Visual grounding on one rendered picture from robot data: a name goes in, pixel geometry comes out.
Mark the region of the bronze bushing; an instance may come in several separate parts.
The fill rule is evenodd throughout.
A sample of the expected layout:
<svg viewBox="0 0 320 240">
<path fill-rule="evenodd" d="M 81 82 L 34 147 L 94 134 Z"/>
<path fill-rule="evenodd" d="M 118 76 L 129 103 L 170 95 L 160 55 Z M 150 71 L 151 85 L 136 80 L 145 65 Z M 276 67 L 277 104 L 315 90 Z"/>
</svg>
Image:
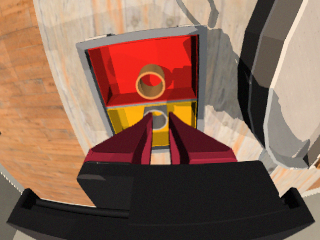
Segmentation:
<svg viewBox="0 0 320 240">
<path fill-rule="evenodd" d="M 317 168 L 317 169 L 320 169 L 320 157 L 319 157 L 319 160 L 314 164 L 314 166 Z M 318 167 L 319 166 L 319 167 Z"/>
<path fill-rule="evenodd" d="M 146 85 L 141 77 L 147 74 L 158 76 L 162 81 L 156 86 Z M 136 80 L 136 90 L 142 97 L 146 99 L 155 99 L 160 97 L 165 90 L 165 77 L 162 68 L 156 64 L 147 64 L 139 72 Z"/>
</svg>

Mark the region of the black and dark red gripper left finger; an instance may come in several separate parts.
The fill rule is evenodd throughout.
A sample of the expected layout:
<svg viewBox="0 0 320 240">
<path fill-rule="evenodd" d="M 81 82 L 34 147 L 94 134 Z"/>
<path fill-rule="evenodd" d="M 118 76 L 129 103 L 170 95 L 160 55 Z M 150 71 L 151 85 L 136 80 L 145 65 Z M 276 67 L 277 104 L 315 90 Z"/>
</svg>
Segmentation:
<svg viewBox="0 0 320 240">
<path fill-rule="evenodd" d="M 84 162 L 151 164 L 152 137 L 153 116 L 148 112 L 134 125 L 90 148 Z"/>
</svg>

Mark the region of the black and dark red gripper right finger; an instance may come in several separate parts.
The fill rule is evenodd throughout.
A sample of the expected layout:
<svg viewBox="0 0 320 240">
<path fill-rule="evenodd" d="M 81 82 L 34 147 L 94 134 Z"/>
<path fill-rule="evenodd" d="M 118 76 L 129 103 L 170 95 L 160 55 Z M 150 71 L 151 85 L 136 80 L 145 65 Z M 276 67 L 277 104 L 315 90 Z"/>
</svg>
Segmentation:
<svg viewBox="0 0 320 240">
<path fill-rule="evenodd" d="M 186 124 L 173 112 L 168 114 L 168 136 L 171 164 L 238 162 L 232 148 Z"/>
</svg>

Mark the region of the yellow bin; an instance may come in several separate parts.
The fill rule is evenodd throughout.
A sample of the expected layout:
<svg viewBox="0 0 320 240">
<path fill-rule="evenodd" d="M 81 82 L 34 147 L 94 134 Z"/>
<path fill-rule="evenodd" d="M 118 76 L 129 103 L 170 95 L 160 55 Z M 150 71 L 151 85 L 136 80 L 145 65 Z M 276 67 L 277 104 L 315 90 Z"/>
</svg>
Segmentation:
<svg viewBox="0 0 320 240">
<path fill-rule="evenodd" d="M 191 102 L 191 103 L 187 103 Z M 167 105 L 168 114 L 169 111 L 174 112 L 180 119 L 189 124 L 190 126 L 196 128 L 196 105 L 197 101 L 187 101 L 187 102 L 176 102 L 175 103 L 164 103 L 170 104 Z M 154 105 L 164 105 L 164 104 L 154 104 Z M 132 107 L 123 107 L 122 108 L 113 108 L 107 109 L 111 123 L 113 125 L 115 133 L 128 128 L 129 126 L 135 124 L 143 117 L 144 107 L 142 106 L 133 106 Z M 153 144 L 152 146 L 164 146 L 169 145 L 169 136 L 168 136 L 168 124 L 161 130 L 153 130 Z"/>
</svg>

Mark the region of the grey metal bushing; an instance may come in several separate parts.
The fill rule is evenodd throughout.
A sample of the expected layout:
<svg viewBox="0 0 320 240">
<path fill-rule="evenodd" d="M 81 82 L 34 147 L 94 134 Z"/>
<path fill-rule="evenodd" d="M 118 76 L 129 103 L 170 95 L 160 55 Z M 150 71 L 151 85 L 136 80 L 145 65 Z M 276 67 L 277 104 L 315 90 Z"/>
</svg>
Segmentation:
<svg viewBox="0 0 320 240">
<path fill-rule="evenodd" d="M 162 113 L 157 116 L 153 115 L 153 130 L 157 131 L 163 129 L 168 123 L 167 105 L 146 106 L 144 107 L 143 117 L 150 111 Z"/>
</svg>

